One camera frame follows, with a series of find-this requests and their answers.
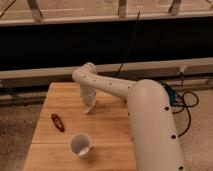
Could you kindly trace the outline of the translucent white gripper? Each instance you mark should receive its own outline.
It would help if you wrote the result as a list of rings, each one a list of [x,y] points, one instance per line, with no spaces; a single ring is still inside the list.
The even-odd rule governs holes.
[[[81,97],[86,107],[93,108],[96,103],[96,89],[91,86],[81,86]]]

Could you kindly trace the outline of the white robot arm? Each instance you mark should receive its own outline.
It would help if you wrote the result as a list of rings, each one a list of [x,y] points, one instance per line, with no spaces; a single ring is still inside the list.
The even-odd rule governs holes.
[[[93,63],[75,69],[72,79],[80,85],[89,111],[96,90],[126,101],[137,171],[187,171],[169,96],[160,83],[101,76]]]

